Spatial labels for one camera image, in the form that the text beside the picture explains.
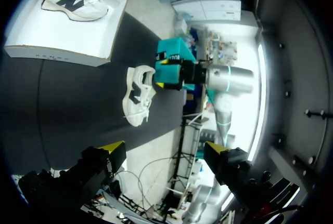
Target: cable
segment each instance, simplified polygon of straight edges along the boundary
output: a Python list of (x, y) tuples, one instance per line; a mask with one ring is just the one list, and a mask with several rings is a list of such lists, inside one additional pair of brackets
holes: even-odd
[[(161, 160), (166, 160), (166, 159), (176, 159), (174, 156), (177, 154), (177, 152), (172, 156), (172, 157), (166, 157), (166, 158), (160, 158), (160, 159), (156, 159), (156, 160), (154, 160), (154, 161), (151, 161), (151, 162), (149, 162), (148, 164), (146, 164), (143, 168), (142, 168), (142, 170), (141, 170), (141, 172), (140, 172), (140, 174), (139, 174), (139, 177), (138, 177), (138, 183), (139, 183), (139, 181), (140, 181), (140, 178), (141, 178), (141, 175), (142, 175), (142, 173), (143, 173), (143, 171), (144, 171), (144, 169), (148, 166), (148, 165), (150, 165), (150, 164), (152, 164), (152, 163), (154, 163), (154, 162), (158, 162), (158, 161), (161, 161)], [(189, 158), (196, 158), (196, 156), (181, 156), (181, 158), (186, 158), (186, 157), (189, 157)], [(138, 184), (138, 187), (140, 188), (140, 191), (141, 191), (141, 193), (143, 194), (143, 187), (142, 187), (142, 184), (141, 184), (141, 181), (140, 181), (140, 185)]]
[(288, 206), (288, 207), (283, 207), (283, 208), (280, 208), (280, 209), (275, 210), (273, 212), (270, 212), (269, 214), (264, 215), (264, 216), (262, 216), (258, 219), (252, 220), (252, 221), (248, 222), (248, 224), (266, 223), (269, 219), (271, 219), (272, 217), (274, 217), (278, 214), (282, 214), (282, 213), (287, 212), (287, 211), (300, 210), (301, 208), (302, 208), (302, 206), (299, 206), (299, 205), (291, 205), (291, 206)]
[(41, 63), (41, 68), (40, 68), (40, 72), (38, 74), (38, 85), (37, 85), (37, 100), (36, 100), (36, 116), (37, 116), (37, 127), (38, 127), (38, 132), (40, 135), (40, 139), (41, 139), (41, 147), (45, 156), (45, 161), (47, 163), (47, 165), (49, 166), (49, 169), (51, 169), (51, 163), (48, 159), (47, 153), (46, 153), (46, 148), (45, 148), (45, 144), (43, 141), (43, 134), (42, 134), (42, 126), (41, 126), (41, 116), (40, 116), (40, 87), (41, 87), (41, 77), (42, 77), (42, 71), (43, 71), (43, 66), (44, 66), (44, 59), (42, 60)]
[(138, 187), (139, 187), (140, 192), (141, 192), (141, 195), (142, 195), (142, 207), (143, 207), (143, 209), (145, 210), (144, 199), (147, 201), (147, 203), (148, 203), (150, 206), (152, 206), (152, 205), (149, 203), (149, 201), (147, 200), (147, 198), (144, 196), (144, 193), (143, 193), (143, 187), (142, 187), (142, 183), (141, 183), (141, 181), (140, 181), (140, 178), (139, 178), (136, 174), (134, 174), (133, 172), (131, 172), (131, 171), (129, 171), (129, 170), (119, 171), (118, 173), (115, 174), (115, 176), (118, 175), (119, 173), (122, 173), (122, 172), (128, 172), (128, 173), (134, 175), (134, 176), (137, 178), (137, 181), (138, 181)]

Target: shoe sole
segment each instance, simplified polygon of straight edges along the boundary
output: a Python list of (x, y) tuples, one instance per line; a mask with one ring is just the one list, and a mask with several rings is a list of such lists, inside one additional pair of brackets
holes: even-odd
[(129, 103), (130, 94), (131, 94), (131, 90), (132, 90), (134, 71), (135, 71), (135, 68), (132, 68), (132, 67), (129, 67), (127, 70), (127, 75), (126, 75), (127, 91), (123, 98), (123, 111), (124, 111), (124, 115), (125, 115), (127, 121), (134, 127), (137, 127), (139, 125), (134, 125), (133, 122), (130, 121), (130, 118), (127, 117), (129, 115), (129, 112), (127, 110), (127, 105)]
[(97, 18), (97, 19), (95, 19), (95, 18), (83, 18), (83, 17), (80, 17), (76, 14), (73, 14), (71, 11), (69, 11), (68, 9), (65, 9), (62, 6), (59, 6), (59, 5), (57, 5), (53, 2), (50, 2), (49, 0), (43, 0), (42, 9), (47, 10), (47, 11), (61, 11), (61, 12), (64, 12), (68, 16), (68, 18), (70, 20), (73, 20), (73, 21), (95, 21), (95, 20), (99, 20), (100, 18), (102, 18), (106, 15), (105, 14), (105, 15)]

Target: teal box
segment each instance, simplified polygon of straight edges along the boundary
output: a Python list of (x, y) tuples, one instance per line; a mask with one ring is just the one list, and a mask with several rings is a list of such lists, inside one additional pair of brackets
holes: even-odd
[[(181, 38), (165, 39), (158, 42), (157, 53), (164, 52), (166, 59), (185, 59), (196, 61), (191, 51), (187, 48)], [(157, 83), (178, 84), (179, 70), (178, 64), (163, 65), (163, 60), (157, 60), (155, 63), (154, 80)], [(194, 84), (184, 84), (183, 89), (194, 90)]]

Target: wire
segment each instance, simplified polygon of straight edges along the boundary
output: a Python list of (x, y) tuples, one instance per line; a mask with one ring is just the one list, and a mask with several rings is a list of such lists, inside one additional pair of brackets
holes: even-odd
[(128, 173), (132, 174), (133, 176), (135, 176), (135, 177), (137, 178), (138, 187), (139, 187), (140, 192), (141, 192), (141, 195), (142, 195), (142, 207), (143, 207), (143, 209), (145, 210), (144, 199), (147, 201), (147, 203), (148, 203), (150, 206), (152, 206), (152, 205), (149, 203), (149, 201), (146, 199), (146, 197), (144, 196), (144, 193), (143, 193), (143, 187), (142, 187), (142, 183), (141, 183), (141, 181), (140, 181), (140, 178), (139, 178), (136, 174), (134, 174), (133, 172), (131, 172), (131, 171), (129, 171), (129, 170), (122, 170), (122, 171), (119, 171), (119, 172), (117, 172), (117, 173), (115, 174), (115, 176), (118, 175), (119, 173), (122, 173), (122, 172), (128, 172)]
[(272, 212), (268, 213), (267, 215), (264, 215), (264, 216), (262, 216), (258, 219), (254, 219), (254, 220), (248, 222), (248, 224), (266, 223), (269, 219), (271, 219), (272, 217), (274, 217), (278, 214), (282, 214), (282, 213), (287, 212), (287, 211), (300, 210), (301, 208), (302, 208), (302, 206), (299, 206), (299, 205), (291, 205), (291, 206), (288, 206), (288, 207), (283, 207), (283, 208), (280, 208), (278, 210), (272, 211)]
[[(143, 168), (142, 168), (142, 170), (141, 170), (141, 172), (140, 172), (140, 174), (139, 174), (139, 177), (138, 177), (138, 187), (140, 188), (140, 191), (141, 191), (141, 193), (143, 194), (143, 188), (142, 188), (142, 184), (141, 184), (141, 181), (140, 181), (140, 178), (141, 178), (141, 175), (142, 175), (142, 173), (143, 173), (143, 171), (145, 170), (145, 168), (148, 166), (148, 165), (150, 165), (150, 164), (152, 164), (152, 163), (154, 163), (154, 162), (158, 162), (158, 161), (161, 161), (161, 160), (166, 160), (166, 159), (176, 159), (176, 157), (174, 157), (175, 155), (177, 154), (177, 152), (172, 156), (172, 157), (165, 157), (165, 158), (160, 158), (160, 159), (156, 159), (156, 160), (154, 160), (154, 161), (151, 161), (151, 162), (149, 162), (148, 164), (146, 164)], [(181, 156), (181, 158), (187, 158), (187, 157), (189, 157), (189, 158), (197, 158), (197, 156)]]

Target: bolt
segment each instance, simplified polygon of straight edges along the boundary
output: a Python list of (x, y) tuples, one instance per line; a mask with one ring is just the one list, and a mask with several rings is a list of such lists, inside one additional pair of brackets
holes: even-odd
[(322, 119), (325, 119), (327, 116), (324, 110), (321, 110), (320, 115), (322, 116)]
[(304, 114), (307, 115), (308, 117), (311, 117), (311, 115), (312, 115), (310, 110), (306, 110)]
[(309, 158), (308, 162), (310, 165), (313, 165), (315, 160), (316, 160), (316, 157), (313, 155), (312, 157)]
[(264, 171), (264, 176), (267, 176), (267, 177), (271, 177), (271, 172), (269, 172), (268, 170)]
[(249, 182), (250, 182), (251, 185), (256, 185), (257, 184), (257, 182), (253, 178), (250, 179)]

